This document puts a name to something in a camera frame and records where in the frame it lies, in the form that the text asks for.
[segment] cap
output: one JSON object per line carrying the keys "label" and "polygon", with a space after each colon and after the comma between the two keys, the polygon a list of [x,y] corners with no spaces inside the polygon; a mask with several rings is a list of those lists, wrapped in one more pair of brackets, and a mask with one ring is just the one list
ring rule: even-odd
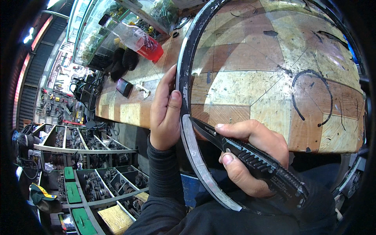
{"label": "cap", "polygon": [[110,19],[111,16],[109,14],[105,14],[102,19],[99,20],[98,24],[100,24],[101,26],[104,26],[105,23],[108,21],[108,19]]}
{"label": "cap", "polygon": [[30,197],[35,205],[41,200],[53,201],[57,199],[56,195],[48,194],[44,188],[36,185],[35,183],[31,183],[30,185]]}

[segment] black sleeve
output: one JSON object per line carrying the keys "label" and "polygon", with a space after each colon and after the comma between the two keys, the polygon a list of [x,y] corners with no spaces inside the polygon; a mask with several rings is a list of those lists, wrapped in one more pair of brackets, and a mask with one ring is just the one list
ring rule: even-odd
{"label": "black sleeve", "polygon": [[183,186],[175,147],[159,151],[147,138],[149,157],[149,198],[141,215],[124,234],[159,234],[171,230],[186,216]]}
{"label": "black sleeve", "polygon": [[304,206],[300,209],[287,209],[282,197],[278,195],[273,196],[268,201],[285,214],[297,219],[300,234],[330,234],[337,219],[333,195],[324,186],[295,172],[292,167],[289,167],[289,171],[301,182],[304,182],[308,189],[309,195]]}

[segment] knife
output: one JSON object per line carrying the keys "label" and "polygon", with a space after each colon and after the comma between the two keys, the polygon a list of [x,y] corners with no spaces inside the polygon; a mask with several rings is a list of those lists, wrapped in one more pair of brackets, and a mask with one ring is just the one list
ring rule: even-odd
{"label": "knife", "polygon": [[223,152],[231,152],[244,163],[256,179],[268,184],[270,191],[279,194],[286,206],[300,209],[308,198],[303,182],[286,170],[279,161],[255,146],[238,139],[218,134],[214,127],[197,118],[190,117],[196,130]]}

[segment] blue panel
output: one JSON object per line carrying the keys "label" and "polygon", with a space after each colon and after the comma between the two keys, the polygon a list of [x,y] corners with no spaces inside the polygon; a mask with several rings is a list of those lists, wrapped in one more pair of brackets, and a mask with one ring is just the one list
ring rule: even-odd
{"label": "blue panel", "polygon": [[196,195],[199,192],[201,182],[198,178],[180,174],[182,177],[182,184],[184,190],[184,200],[187,206],[195,207],[196,206]]}

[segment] workbench surface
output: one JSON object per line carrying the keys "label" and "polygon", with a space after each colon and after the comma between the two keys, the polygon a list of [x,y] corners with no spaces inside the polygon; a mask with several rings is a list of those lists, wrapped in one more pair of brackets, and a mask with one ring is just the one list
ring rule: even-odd
{"label": "workbench surface", "polygon": [[[107,80],[96,115],[150,128],[155,89],[177,62],[189,26],[162,45],[164,54],[156,64],[140,58],[137,68],[123,76],[132,84],[143,82],[151,90],[149,97],[133,88],[125,98]],[[290,151],[356,152],[363,142],[365,102],[346,44],[332,20],[309,2],[231,1],[213,17],[199,42],[192,70],[192,116],[213,126],[257,119],[281,133]],[[321,74],[333,97],[332,115],[320,127],[330,113],[331,97],[322,79],[305,70]]]}

